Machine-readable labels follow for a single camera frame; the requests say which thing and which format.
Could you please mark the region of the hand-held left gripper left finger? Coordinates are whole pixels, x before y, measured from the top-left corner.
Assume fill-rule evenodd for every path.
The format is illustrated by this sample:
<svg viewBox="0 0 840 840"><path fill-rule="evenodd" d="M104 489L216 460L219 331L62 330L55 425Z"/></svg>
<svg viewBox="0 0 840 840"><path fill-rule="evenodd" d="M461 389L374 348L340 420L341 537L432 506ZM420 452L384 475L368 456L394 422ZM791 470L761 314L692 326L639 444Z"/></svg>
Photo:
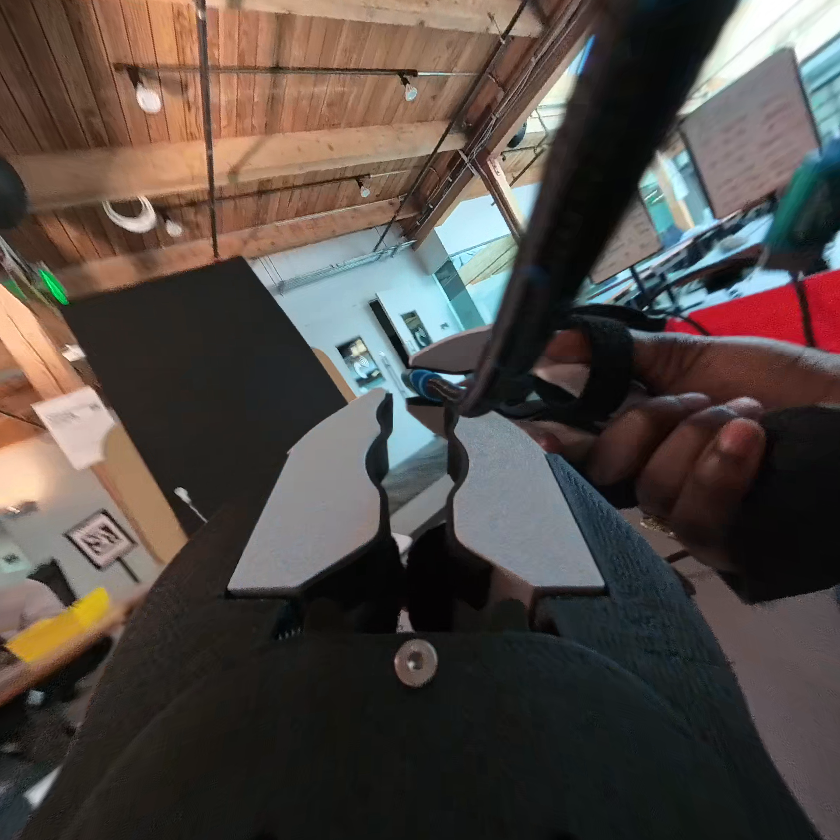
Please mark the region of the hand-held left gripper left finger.
<svg viewBox="0 0 840 840"><path fill-rule="evenodd" d="M392 394L374 388L294 444L227 583L229 595L301 595L392 543L382 487L392 409Z"/></svg>

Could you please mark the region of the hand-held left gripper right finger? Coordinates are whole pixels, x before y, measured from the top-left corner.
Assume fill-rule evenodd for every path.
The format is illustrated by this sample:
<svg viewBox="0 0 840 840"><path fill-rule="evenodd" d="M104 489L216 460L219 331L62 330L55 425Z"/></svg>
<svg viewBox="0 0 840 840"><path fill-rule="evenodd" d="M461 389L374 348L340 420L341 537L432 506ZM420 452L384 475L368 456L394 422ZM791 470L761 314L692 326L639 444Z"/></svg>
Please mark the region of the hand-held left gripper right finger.
<svg viewBox="0 0 840 840"><path fill-rule="evenodd" d="M541 600L606 593L605 578L548 455L497 413L454 417L444 506L455 601L503 601L532 616Z"/></svg>

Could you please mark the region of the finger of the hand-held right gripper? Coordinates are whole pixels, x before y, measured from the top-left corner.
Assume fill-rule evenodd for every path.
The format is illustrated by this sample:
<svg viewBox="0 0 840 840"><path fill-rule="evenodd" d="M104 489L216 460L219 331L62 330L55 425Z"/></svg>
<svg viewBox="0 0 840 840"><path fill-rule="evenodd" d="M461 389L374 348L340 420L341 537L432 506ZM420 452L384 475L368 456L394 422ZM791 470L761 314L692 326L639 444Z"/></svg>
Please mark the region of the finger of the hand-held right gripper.
<svg viewBox="0 0 840 840"><path fill-rule="evenodd" d="M492 327L468 329L420 349L409 358L411 370L445 375L467 375L480 363L490 340Z"/></svg>
<svg viewBox="0 0 840 840"><path fill-rule="evenodd" d="M450 437L458 420L457 412L450 403L430 401L421 396L406 399L406 410L438 437Z"/></svg>

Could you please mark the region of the red plastic bin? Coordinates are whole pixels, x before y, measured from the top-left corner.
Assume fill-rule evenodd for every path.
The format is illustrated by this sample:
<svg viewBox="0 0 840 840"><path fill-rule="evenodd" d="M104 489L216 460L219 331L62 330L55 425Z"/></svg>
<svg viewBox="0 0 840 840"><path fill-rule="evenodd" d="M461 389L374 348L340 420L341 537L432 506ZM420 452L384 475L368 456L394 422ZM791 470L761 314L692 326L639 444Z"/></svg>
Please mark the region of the red plastic bin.
<svg viewBox="0 0 840 840"><path fill-rule="evenodd" d="M839 353L839 271L668 318L667 333L778 340Z"/></svg>

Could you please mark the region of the person's right hand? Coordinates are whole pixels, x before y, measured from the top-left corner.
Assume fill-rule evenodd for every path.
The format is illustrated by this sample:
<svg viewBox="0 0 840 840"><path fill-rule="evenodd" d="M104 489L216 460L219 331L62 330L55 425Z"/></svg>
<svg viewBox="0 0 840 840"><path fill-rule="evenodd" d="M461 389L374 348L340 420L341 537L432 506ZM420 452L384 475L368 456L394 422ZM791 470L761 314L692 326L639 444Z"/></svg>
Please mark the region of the person's right hand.
<svg viewBox="0 0 840 840"><path fill-rule="evenodd" d="M837 354L755 338L633 333L635 379L648 397L599 435L520 422L603 490L628 481L640 510L668 525L700 563L734 572L731 522L758 475L766 411L837 405Z"/></svg>

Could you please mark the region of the phone symbol door sign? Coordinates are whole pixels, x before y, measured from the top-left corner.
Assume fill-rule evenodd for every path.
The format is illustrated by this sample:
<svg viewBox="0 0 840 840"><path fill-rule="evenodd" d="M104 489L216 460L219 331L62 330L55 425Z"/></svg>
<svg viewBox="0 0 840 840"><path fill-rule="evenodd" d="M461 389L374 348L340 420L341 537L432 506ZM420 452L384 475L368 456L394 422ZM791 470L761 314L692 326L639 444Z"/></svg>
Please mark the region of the phone symbol door sign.
<svg viewBox="0 0 840 840"><path fill-rule="evenodd" d="M411 336L410 346L413 353L425 349L434 342L416 310L403 313L401 318Z"/></svg>

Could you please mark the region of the glass partition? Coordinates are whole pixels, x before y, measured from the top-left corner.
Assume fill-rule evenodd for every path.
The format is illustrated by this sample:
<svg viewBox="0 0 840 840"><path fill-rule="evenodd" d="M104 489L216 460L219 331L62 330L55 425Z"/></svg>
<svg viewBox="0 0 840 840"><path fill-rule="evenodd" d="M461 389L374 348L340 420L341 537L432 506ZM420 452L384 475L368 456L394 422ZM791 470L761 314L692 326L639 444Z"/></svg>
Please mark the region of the glass partition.
<svg viewBox="0 0 840 840"><path fill-rule="evenodd" d="M487 315L476 303L451 256L447 255L434 276L463 331L488 325Z"/></svg>

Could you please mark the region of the swirl symbol door sign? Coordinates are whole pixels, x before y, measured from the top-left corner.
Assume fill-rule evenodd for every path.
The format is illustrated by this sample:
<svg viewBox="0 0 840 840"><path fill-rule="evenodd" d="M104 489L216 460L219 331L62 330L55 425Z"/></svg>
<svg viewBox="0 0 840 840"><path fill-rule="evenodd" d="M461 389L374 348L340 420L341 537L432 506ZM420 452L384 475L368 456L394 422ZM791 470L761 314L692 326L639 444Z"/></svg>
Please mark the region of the swirl symbol door sign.
<svg viewBox="0 0 840 840"><path fill-rule="evenodd" d="M337 351L360 393L384 386L382 371L361 337L339 344Z"/></svg>

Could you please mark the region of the whiteboard with table grid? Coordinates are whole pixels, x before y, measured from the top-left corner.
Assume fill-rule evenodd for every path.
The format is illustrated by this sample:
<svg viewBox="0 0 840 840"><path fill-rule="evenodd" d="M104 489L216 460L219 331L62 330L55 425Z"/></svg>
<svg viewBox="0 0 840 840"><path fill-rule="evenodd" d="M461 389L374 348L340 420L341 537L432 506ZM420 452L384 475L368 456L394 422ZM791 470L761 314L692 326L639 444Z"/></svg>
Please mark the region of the whiteboard with table grid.
<svg viewBox="0 0 840 840"><path fill-rule="evenodd" d="M589 278L598 285L654 256L662 243L640 195L635 195L590 271Z"/></svg>

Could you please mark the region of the small tag sign on stick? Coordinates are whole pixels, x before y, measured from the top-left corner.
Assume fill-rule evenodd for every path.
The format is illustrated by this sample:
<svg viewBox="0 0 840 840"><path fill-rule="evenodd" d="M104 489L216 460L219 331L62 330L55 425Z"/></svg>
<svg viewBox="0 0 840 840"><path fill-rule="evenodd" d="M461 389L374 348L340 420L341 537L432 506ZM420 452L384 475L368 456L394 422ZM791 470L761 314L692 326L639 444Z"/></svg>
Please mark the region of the small tag sign on stick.
<svg viewBox="0 0 840 840"><path fill-rule="evenodd" d="M139 544L108 511L94 512L65 531L63 536L97 571L117 564L132 583L141 583L141 578L127 562L128 554Z"/></svg>

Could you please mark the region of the white paper sign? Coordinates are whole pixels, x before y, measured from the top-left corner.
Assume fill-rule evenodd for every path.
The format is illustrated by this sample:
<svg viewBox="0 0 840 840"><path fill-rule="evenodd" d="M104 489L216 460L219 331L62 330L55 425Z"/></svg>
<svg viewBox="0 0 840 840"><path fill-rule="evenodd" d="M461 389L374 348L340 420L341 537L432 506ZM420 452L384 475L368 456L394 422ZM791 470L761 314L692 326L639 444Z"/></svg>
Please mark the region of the white paper sign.
<svg viewBox="0 0 840 840"><path fill-rule="evenodd" d="M84 386L32 408L71 467L89 469L104 462L109 435L117 424L93 388Z"/></svg>

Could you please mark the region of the whiteboard with written list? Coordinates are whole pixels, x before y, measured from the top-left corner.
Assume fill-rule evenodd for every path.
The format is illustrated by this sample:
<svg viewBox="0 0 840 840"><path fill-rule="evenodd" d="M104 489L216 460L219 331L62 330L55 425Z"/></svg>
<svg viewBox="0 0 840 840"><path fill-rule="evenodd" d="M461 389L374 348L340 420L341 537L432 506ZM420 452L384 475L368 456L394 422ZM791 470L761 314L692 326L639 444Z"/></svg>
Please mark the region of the whiteboard with written list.
<svg viewBox="0 0 840 840"><path fill-rule="evenodd" d="M718 219L783 190L821 144L792 48L721 89L679 132Z"/></svg>

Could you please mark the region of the black round object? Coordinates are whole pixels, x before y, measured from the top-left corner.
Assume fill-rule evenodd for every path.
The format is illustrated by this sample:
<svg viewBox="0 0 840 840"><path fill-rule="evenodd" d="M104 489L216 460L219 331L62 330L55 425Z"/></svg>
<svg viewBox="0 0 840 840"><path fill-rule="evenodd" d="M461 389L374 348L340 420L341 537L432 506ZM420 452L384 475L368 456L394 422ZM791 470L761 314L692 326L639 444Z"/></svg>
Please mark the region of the black round object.
<svg viewBox="0 0 840 840"><path fill-rule="evenodd" d="M28 196L25 184L15 168L4 158L0 160L1 220L2 231L16 228L28 214Z"/></svg>

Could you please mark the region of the black board with wooden frame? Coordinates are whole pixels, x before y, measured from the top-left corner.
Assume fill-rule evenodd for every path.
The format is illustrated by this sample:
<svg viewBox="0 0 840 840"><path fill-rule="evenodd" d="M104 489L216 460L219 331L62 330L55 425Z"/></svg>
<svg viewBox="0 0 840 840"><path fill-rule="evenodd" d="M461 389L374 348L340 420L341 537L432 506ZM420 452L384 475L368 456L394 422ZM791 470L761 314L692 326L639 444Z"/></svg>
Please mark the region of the black board with wooden frame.
<svg viewBox="0 0 840 840"><path fill-rule="evenodd" d="M348 400L249 263L236 257L83 297L63 314L188 537L276 475Z"/></svg>

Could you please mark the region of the wooden post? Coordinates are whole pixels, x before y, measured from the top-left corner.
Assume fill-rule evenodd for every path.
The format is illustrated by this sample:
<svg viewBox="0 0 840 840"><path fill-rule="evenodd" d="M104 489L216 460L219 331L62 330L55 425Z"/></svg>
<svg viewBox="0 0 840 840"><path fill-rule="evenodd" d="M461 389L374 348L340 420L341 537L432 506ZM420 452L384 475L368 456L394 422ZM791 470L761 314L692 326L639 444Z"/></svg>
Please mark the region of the wooden post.
<svg viewBox="0 0 840 840"><path fill-rule="evenodd" d="M88 386L38 320L37 312L5 288L1 290L1 339L35 390L35 403ZM104 462L80 471L96 476L154 562L168 564L186 544L186 534L124 426L114 419L117 425L108 436Z"/></svg>

